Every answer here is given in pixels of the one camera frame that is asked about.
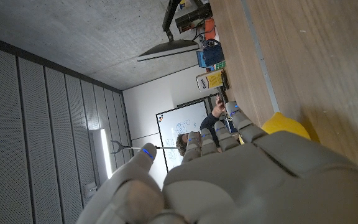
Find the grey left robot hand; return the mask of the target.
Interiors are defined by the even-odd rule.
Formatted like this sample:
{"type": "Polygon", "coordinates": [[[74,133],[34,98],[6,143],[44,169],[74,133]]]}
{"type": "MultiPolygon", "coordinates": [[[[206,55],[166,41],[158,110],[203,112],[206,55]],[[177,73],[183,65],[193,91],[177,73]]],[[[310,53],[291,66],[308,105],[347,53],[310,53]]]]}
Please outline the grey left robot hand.
{"type": "Polygon", "coordinates": [[[79,223],[358,223],[358,165],[297,134],[266,133],[230,101],[240,134],[190,133],[163,186],[147,143],[95,193],[79,223]]]}

